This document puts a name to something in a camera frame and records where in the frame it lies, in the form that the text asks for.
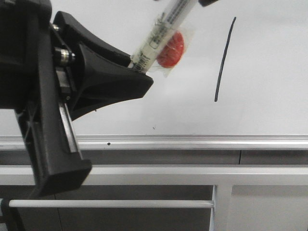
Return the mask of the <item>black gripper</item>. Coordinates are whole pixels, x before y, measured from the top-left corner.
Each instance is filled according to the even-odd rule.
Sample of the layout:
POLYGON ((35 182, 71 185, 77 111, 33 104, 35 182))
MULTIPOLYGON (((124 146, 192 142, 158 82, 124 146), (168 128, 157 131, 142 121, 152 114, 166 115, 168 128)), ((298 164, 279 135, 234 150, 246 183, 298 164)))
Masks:
POLYGON ((91 171, 81 156, 72 120, 99 108, 142 98, 154 81, 79 43, 71 66, 75 90, 69 113, 53 61, 51 2, 0 3, 0 106, 13 109, 29 154, 33 197, 78 189, 91 171))

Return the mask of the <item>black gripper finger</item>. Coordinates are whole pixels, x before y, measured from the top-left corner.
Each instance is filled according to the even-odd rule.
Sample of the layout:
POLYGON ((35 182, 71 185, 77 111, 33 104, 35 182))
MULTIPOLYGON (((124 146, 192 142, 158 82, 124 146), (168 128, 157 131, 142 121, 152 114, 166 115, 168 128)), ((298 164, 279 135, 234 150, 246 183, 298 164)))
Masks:
POLYGON ((79 23, 71 14, 58 11, 55 15, 53 23, 60 28, 60 37, 68 45, 69 48, 76 53, 75 47, 78 43, 83 43, 92 51, 101 57, 127 67, 130 63, 130 56, 101 40, 81 23, 79 23))

